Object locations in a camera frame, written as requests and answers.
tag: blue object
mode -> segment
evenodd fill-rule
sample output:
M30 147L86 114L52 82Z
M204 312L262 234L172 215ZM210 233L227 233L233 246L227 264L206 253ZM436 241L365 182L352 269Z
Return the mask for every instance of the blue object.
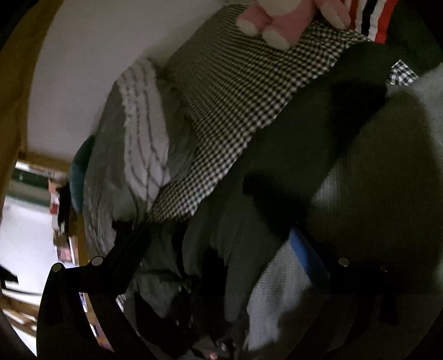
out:
M86 170L95 145L95 136L91 135L82 144L74 156L69 168L69 190L71 192L71 203L75 212L82 213L83 190L85 187Z
M291 247L314 288L330 294L330 272L303 233L294 227L289 235Z

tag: gingham blanket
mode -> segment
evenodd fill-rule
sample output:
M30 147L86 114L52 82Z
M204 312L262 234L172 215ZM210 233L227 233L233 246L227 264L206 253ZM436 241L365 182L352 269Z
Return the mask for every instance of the gingham blanket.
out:
M253 134L274 121L298 89L329 71L345 49L368 41L317 20L297 46L279 51L237 29L235 20L244 9L231 5L218 11L170 59L198 150L188 176L162 189L150 220L192 216ZM415 78L400 60L387 82L407 85Z

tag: pink stuffed animal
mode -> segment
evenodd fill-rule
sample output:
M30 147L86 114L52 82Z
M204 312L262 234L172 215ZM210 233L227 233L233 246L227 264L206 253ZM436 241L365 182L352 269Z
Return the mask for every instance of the pink stuffed animal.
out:
M340 0L253 0L239 16L237 26L250 36L262 32L269 45L287 50L297 44L317 8L337 29L350 26L348 9Z

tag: white wall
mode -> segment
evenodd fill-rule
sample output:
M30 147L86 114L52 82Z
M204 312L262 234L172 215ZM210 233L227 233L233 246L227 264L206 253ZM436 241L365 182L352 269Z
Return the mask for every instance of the white wall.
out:
M34 74L29 148L71 160L120 73L146 48L169 57L219 7L218 0L65 0Z
M42 293L51 266L58 262L49 209L7 197L0 226L0 264L17 275L15 288ZM39 304L40 297L19 296ZM35 338L17 331L35 353Z

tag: red and white striped fabric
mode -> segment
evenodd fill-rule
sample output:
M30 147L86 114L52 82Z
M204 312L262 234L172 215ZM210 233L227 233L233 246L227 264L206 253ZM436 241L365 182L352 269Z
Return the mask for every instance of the red and white striped fabric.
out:
M343 0L349 9L351 29L376 43L386 41L389 21L399 0Z

